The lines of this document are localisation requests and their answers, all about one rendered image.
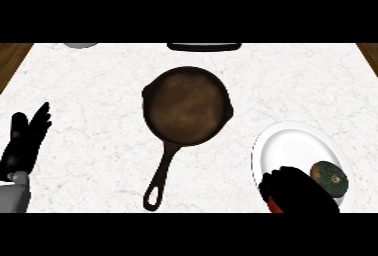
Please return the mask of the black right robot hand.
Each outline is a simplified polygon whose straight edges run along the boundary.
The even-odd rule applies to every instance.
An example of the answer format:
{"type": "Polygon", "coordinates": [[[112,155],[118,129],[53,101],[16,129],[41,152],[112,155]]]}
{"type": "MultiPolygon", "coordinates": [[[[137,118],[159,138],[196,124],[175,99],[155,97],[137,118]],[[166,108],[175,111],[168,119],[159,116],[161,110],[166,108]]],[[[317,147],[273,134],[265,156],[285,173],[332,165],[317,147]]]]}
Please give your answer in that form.
{"type": "Polygon", "coordinates": [[[262,174],[258,184],[262,201],[271,196],[285,214],[338,214],[338,205],[308,175],[293,167],[282,166],[262,174]]]}

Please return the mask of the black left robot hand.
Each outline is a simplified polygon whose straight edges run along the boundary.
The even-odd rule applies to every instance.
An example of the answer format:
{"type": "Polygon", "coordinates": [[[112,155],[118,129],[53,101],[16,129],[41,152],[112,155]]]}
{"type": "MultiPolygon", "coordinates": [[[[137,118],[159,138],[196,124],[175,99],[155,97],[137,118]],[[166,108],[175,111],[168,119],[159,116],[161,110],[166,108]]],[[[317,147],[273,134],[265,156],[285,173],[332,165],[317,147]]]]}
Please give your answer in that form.
{"type": "Polygon", "coordinates": [[[38,150],[45,138],[50,121],[50,104],[44,103],[32,119],[22,112],[16,112],[10,119],[10,141],[0,158],[0,181],[10,182],[10,175],[23,171],[32,172],[38,150]]]}

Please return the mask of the green bell pepper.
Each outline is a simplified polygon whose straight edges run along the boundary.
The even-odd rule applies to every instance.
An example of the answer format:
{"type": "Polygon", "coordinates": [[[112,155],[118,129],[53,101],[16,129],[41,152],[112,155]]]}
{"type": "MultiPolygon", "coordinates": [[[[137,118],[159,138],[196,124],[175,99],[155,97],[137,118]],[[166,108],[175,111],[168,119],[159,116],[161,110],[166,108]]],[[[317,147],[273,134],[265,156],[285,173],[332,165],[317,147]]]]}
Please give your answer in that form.
{"type": "Polygon", "coordinates": [[[327,161],[319,161],[310,169],[310,177],[332,198],[341,198],[348,190],[348,178],[341,168],[327,161]]]}

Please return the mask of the white plate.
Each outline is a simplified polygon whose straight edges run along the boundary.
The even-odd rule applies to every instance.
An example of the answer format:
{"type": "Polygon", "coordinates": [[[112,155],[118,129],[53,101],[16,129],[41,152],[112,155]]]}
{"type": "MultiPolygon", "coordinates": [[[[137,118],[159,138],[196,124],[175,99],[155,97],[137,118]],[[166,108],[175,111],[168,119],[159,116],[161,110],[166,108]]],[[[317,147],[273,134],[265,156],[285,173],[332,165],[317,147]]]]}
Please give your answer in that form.
{"type": "Polygon", "coordinates": [[[260,184],[262,174],[280,166],[298,168],[310,174],[310,168],[319,161],[327,161],[341,168],[348,180],[348,190],[335,198],[341,213],[350,213],[354,204],[354,174],[342,150],[329,136],[311,125],[295,121],[282,121],[270,125],[260,133],[251,153],[254,183],[260,184]]]}

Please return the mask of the dark cast iron pan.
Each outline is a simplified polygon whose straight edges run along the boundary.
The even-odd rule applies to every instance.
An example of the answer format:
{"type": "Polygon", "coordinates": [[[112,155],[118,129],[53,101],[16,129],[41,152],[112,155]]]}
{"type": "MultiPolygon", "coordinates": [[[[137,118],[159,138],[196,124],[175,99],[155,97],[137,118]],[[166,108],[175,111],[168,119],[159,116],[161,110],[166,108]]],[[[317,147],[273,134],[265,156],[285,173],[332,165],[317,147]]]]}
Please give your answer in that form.
{"type": "Polygon", "coordinates": [[[164,144],[159,166],[143,195],[143,208],[155,211],[174,154],[217,135],[233,116],[233,107],[221,80],[192,66],[165,71],[144,86],[141,97],[144,122],[164,144]]]}

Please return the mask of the red object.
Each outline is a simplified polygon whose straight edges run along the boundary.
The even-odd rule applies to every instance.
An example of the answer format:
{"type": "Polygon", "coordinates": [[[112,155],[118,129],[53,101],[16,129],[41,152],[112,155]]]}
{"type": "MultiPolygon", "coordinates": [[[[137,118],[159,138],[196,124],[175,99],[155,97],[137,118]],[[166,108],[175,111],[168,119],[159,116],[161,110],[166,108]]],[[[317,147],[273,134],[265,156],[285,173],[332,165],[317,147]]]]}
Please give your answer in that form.
{"type": "Polygon", "coordinates": [[[268,210],[270,210],[271,213],[283,213],[283,211],[279,208],[271,196],[268,196],[267,206],[268,206],[268,210]]]}

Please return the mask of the grey round object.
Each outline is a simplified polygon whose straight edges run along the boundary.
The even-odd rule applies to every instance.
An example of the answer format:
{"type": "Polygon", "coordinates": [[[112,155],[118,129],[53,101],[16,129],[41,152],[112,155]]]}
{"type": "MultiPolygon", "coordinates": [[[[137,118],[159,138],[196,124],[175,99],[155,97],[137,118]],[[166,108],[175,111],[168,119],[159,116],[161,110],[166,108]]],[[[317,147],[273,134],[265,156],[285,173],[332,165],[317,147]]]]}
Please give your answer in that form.
{"type": "Polygon", "coordinates": [[[84,49],[93,47],[97,43],[63,43],[69,48],[84,49]]]}

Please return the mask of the black appliance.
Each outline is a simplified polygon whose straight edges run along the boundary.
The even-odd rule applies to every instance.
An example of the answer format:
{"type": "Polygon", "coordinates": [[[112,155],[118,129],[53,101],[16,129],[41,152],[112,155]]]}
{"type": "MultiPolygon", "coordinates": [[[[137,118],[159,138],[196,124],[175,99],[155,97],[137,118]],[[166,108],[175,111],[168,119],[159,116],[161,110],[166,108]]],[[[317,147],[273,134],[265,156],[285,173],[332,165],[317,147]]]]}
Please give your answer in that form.
{"type": "Polygon", "coordinates": [[[168,43],[168,48],[175,51],[189,52],[221,52],[237,50],[242,46],[240,43],[220,43],[220,44],[189,44],[189,43],[168,43]]]}

